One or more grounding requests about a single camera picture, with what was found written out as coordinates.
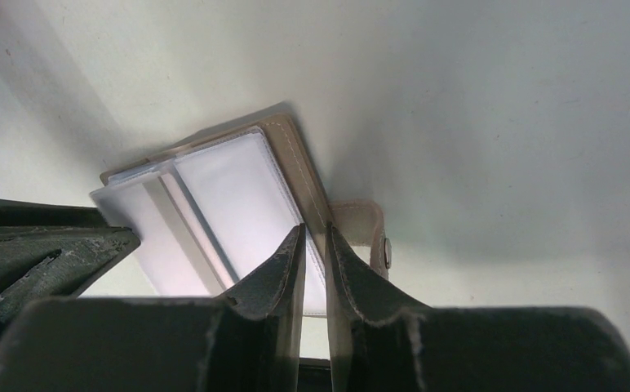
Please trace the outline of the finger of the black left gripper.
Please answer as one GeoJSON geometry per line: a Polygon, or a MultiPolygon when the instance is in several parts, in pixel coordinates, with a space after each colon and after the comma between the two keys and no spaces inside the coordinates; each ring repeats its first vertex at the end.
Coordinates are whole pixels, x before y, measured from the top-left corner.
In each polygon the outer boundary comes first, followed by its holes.
{"type": "Polygon", "coordinates": [[[81,295],[139,245],[93,207],[0,199],[0,338],[29,302],[81,295]]]}

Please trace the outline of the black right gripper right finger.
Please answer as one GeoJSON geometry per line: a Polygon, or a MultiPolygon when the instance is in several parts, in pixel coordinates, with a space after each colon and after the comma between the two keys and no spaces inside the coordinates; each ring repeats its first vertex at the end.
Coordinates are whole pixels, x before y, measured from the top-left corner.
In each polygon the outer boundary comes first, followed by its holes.
{"type": "Polygon", "coordinates": [[[336,391],[630,391],[630,351],[584,307],[433,308],[326,231],[336,391]]]}

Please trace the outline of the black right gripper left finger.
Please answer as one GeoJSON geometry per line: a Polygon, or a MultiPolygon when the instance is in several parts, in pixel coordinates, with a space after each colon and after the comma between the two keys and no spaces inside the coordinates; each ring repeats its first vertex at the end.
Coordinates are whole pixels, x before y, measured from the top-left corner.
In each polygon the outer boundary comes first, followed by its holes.
{"type": "Polygon", "coordinates": [[[216,297],[52,297],[0,340],[0,391],[294,391],[307,230],[216,297]]]}

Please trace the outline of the beige leather card holder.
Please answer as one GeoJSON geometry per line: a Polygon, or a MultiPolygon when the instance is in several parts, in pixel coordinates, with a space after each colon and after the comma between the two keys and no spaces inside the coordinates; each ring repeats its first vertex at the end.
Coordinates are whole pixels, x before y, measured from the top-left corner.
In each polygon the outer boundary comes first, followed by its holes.
{"type": "Polygon", "coordinates": [[[274,114],[185,142],[102,174],[91,199],[111,225],[139,238],[135,258],[161,296],[214,296],[306,227],[304,313],[326,314],[325,231],[335,225],[387,276],[391,245],[371,200],[334,202],[293,118],[274,114]]]}

